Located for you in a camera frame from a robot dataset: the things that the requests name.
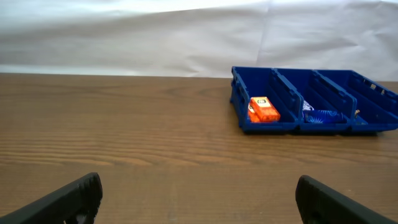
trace blue plastic storage bin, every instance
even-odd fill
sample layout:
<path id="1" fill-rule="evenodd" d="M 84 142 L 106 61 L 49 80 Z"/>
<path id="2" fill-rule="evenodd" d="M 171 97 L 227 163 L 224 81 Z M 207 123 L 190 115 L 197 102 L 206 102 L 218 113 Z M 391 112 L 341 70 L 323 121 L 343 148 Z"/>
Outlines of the blue plastic storage bin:
<path id="1" fill-rule="evenodd" d="M 351 70 L 232 67 L 230 101 L 239 127 L 250 131 L 380 132 L 398 128 L 398 95 Z M 279 122 L 252 123 L 251 97 L 266 96 L 280 113 Z M 344 123 L 305 123 L 304 99 L 316 110 L 344 114 Z"/>
<path id="2" fill-rule="evenodd" d="M 354 118 L 356 100 L 342 87 L 317 71 L 309 69 L 278 68 L 275 70 L 283 75 L 316 110 L 337 111 L 343 113 L 341 123 L 306 123 L 303 116 L 299 117 L 302 131 L 341 132 L 347 130 Z"/>
<path id="3" fill-rule="evenodd" d="M 317 70 L 356 98 L 358 116 L 353 132 L 388 131 L 398 128 L 398 95 L 351 70 Z"/>
<path id="4" fill-rule="evenodd" d="M 271 68 L 233 67 L 231 82 L 233 103 L 239 127 L 250 131 L 290 131 L 298 124 L 302 100 L 297 90 Z M 250 98 L 267 96 L 280 113 L 279 122 L 252 123 L 248 117 Z"/>

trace brown wood surface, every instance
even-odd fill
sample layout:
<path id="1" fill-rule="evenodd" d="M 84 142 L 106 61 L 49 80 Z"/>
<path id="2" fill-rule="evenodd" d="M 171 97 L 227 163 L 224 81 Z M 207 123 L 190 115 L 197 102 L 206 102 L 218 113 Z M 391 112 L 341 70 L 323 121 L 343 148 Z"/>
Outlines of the brown wood surface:
<path id="1" fill-rule="evenodd" d="M 398 221 L 398 131 L 244 135 L 229 83 L 0 75 L 0 215 L 98 172 L 99 224 L 301 223 L 308 174 Z"/>

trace white sheet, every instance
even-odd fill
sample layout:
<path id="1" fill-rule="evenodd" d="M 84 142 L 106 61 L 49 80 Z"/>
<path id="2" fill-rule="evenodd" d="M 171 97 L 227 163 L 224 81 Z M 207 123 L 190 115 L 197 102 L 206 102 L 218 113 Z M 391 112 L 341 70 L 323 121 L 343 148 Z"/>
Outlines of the white sheet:
<path id="1" fill-rule="evenodd" d="M 3 0 L 0 72 L 230 77 L 232 65 L 398 81 L 398 2 Z"/>

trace blue shiny wrapper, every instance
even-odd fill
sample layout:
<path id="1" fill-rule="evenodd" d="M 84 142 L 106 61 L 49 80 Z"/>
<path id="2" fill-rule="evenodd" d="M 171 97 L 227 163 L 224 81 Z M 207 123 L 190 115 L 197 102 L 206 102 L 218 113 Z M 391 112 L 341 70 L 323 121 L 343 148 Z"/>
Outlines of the blue shiny wrapper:
<path id="1" fill-rule="evenodd" d="M 328 110 L 303 111 L 303 118 L 306 123 L 330 124 L 345 122 L 342 113 Z"/>

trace blue bin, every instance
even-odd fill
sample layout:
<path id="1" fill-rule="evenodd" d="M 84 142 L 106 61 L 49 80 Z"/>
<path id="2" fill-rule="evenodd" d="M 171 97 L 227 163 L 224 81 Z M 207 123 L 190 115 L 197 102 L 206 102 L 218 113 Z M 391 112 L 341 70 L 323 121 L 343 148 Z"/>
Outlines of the blue bin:
<path id="1" fill-rule="evenodd" d="M 317 70 L 357 100 L 360 110 L 351 121 L 352 132 L 378 132 L 398 128 L 398 95 L 351 70 Z"/>
<path id="2" fill-rule="evenodd" d="M 398 128 L 398 95 L 351 70 L 232 67 L 230 102 L 246 132 L 380 132 Z M 266 96 L 280 113 L 279 122 L 252 123 L 249 100 Z M 343 113 L 344 123 L 305 123 L 306 100 L 316 110 Z"/>
<path id="3" fill-rule="evenodd" d="M 299 117 L 302 131 L 342 132 L 349 129 L 354 118 L 356 100 L 342 87 L 317 71 L 309 69 L 275 69 L 288 79 L 297 91 L 316 110 L 337 111 L 343 113 L 341 123 L 306 123 L 303 116 Z"/>
<path id="4" fill-rule="evenodd" d="M 297 128 L 302 99 L 283 76 L 271 68 L 232 67 L 233 80 L 230 102 L 238 114 L 239 127 L 244 132 L 290 131 Z M 266 96 L 280 113 L 279 122 L 252 123 L 248 117 L 249 101 Z"/>

